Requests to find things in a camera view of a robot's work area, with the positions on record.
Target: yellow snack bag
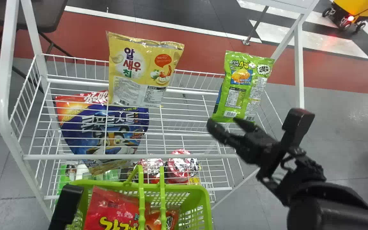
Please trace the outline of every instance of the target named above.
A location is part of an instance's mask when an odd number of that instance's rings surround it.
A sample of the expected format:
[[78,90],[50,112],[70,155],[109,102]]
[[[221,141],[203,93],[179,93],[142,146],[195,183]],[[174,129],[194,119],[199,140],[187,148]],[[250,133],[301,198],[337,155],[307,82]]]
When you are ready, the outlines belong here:
[[107,32],[109,102],[124,106],[159,107],[184,45]]

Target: black robotic arm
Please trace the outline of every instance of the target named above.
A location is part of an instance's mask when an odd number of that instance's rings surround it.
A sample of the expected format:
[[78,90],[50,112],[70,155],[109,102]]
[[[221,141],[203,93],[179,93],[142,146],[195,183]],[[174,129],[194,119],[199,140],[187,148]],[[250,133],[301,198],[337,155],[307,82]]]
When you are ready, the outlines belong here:
[[[313,113],[291,109],[280,142],[254,123],[238,118],[234,121],[244,135],[230,134],[212,119],[207,130],[233,147],[244,162],[260,166],[257,179],[289,207],[288,230],[368,230],[366,202],[349,187],[327,183],[322,166],[299,147],[313,119]],[[285,165],[289,160],[295,160],[295,169]],[[287,171],[280,181],[272,177],[278,166]]]

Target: basket handle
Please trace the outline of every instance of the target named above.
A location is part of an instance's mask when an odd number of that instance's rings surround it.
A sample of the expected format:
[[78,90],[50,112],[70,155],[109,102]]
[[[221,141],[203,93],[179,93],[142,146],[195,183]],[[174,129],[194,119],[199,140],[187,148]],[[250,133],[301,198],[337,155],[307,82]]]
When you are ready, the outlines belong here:
[[167,217],[165,216],[165,212],[167,208],[165,208],[165,180],[164,180],[164,167],[160,167],[160,181],[157,184],[160,187],[160,214],[161,214],[161,229],[166,230],[167,226]]
[[[143,166],[136,165],[133,171],[130,173],[129,177],[125,182],[123,182],[123,186],[128,186],[132,184],[132,180],[134,176],[139,174],[139,230],[144,230],[144,226],[146,224],[146,220],[144,218],[144,212],[146,210],[145,207],[145,197],[144,197],[144,174],[143,174]],[[157,183],[157,186],[160,188],[160,220],[162,230],[166,230],[167,226],[167,217],[165,216],[166,208],[165,208],[165,180],[164,180],[164,167],[160,167],[160,181]]]
[[143,175],[143,166],[136,165],[133,172],[130,173],[129,177],[125,182],[123,182],[123,186],[130,186],[132,184],[132,180],[136,174],[139,174],[139,230],[144,230],[144,226],[146,224],[146,219],[144,218],[144,213],[146,211],[146,204],[144,198],[144,175]]

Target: yellow cart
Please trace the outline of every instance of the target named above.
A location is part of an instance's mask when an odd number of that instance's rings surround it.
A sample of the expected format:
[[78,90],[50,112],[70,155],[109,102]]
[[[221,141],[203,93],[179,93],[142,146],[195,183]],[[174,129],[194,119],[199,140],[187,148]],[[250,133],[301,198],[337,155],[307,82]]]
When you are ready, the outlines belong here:
[[368,0],[334,0],[332,7],[325,9],[322,16],[333,16],[340,30],[347,30],[355,24],[358,32],[368,19]]

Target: red floor stripe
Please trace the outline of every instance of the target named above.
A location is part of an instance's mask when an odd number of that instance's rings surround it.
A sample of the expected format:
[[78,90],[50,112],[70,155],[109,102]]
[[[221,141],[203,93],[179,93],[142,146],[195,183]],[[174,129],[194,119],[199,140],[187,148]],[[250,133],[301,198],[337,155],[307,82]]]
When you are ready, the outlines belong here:
[[[223,73],[226,50],[270,57],[276,48],[253,42],[250,46],[244,46],[241,41],[231,38],[70,12],[65,12],[57,30],[47,35],[76,57],[107,60],[109,51],[105,31],[152,40],[181,42],[185,44],[185,49],[177,68],[211,73]],[[43,50],[47,46],[47,42],[43,41]],[[303,56],[305,86],[368,93],[368,61],[306,50]],[[17,33],[15,57],[33,57],[27,31]],[[276,62],[269,82],[294,85],[294,68],[294,50],[287,48]]]

